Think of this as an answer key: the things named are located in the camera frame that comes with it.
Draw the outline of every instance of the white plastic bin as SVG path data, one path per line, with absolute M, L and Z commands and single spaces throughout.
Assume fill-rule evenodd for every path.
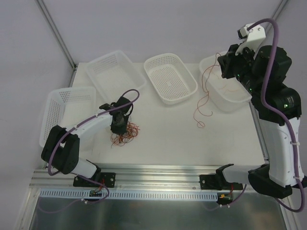
M 71 127 L 94 115 L 95 111 L 94 87 L 62 88 L 50 92 L 39 137 L 40 146 L 44 147 L 54 126 Z
M 165 104 L 188 99 L 197 90 L 197 82 L 175 54 L 161 54 L 145 61 L 144 69 Z
M 146 84 L 145 77 L 121 50 L 89 62 L 86 73 L 106 103 L 116 102 L 125 91 L 139 90 Z
M 215 62 L 215 55 L 207 57 L 200 62 L 200 84 L 203 72 L 212 66 Z M 203 76 L 203 82 L 209 76 L 210 69 L 207 70 Z M 210 77 L 207 81 L 207 89 L 209 91 L 209 98 L 214 104 L 222 111 L 233 112 L 245 105 L 250 101 L 251 95 L 245 90 L 236 78 L 223 79 L 221 67 L 213 67 Z

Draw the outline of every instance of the perforated metal strip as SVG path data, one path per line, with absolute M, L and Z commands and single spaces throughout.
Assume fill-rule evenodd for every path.
M 91 197 L 90 190 L 86 189 L 41 189 L 41 197 L 53 198 L 86 198 L 98 199 Z M 217 193 L 213 192 L 164 192 L 164 191 L 127 191 L 127 190 L 110 190 L 108 199 L 126 199 L 126 200 L 189 200 L 189 201 L 217 201 Z

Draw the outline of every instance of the white table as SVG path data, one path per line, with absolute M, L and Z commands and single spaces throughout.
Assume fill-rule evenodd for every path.
M 73 87 L 93 86 L 79 63 Z M 143 63 L 135 67 L 146 77 Z M 186 64 L 198 81 L 198 64 Z M 96 163 L 213 166 L 229 163 L 261 165 L 264 163 L 249 104 L 234 113 L 220 111 L 211 100 L 201 109 L 213 115 L 197 118 L 206 124 L 198 128 L 193 119 L 197 101 L 204 96 L 201 87 L 187 101 L 165 105 L 150 81 L 140 90 L 134 104 L 132 121 L 140 126 L 139 135 L 123 147 L 113 146 L 111 132 L 102 130 L 95 136 L 93 151 L 80 156 Z M 104 102 L 97 93 L 97 108 Z

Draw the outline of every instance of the gray wall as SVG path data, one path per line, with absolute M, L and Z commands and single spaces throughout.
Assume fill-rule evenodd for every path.
M 33 170 L 47 94 L 71 68 L 34 0 L 0 1 L 0 229 L 10 230 Z
M 302 117 L 299 130 L 300 159 L 303 172 L 307 175 L 307 1 L 291 0 L 285 11 L 278 19 L 280 37 L 278 46 L 286 50 L 292 59 L 292 66 L 288 71 L 285 84 L 296 89 L 302 99 Z M 272 43 L 272 34 L 266 40 L 266 44 Z M 292 200 L 295 207 L 300 205 L 300 192 L 294 190 Z M 307 206 L 303 213 L 298 214 L 301 225 L 307 225 Z
M 280 0 L 45 0 L 76 62 L 121 49 L 133 62 L 175 53 L 186 63 L 226 50 L 236 30 Z

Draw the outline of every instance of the translucent plastic container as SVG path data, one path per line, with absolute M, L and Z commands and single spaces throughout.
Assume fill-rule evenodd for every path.
M 215 62 L 215 55 L 207 57 L 200 62 L 200 84 L 203 72 L 212 66 Z M 203 75 L 203 83 L 209 76 L 210 69 Z M 237 81 L 236 78 L 223 79 L 221 68 L 219 66 L 213 67 L 210 77 L 207 81 L 207 89 L 209 91 L 209 98 L 222 111 L 233 112 L 248 104 L 251 95 L 247 90 Z
M 43 117 L 39 144 L 44 147 L 50 130 L 59 125 L 72 127 L 95 114 L 94 87 L 62 88 L 49 93 Z
M 115 102 L 125 91 L 139 90 L 146 84 L 145 77 L 121 50 L 89 62 L 86 73 L 106 103 Z
M 197 90 L 197 82 L 175 54 L 161 54 L 145 61 L 144 69 L 165 104 L 188 99 Z

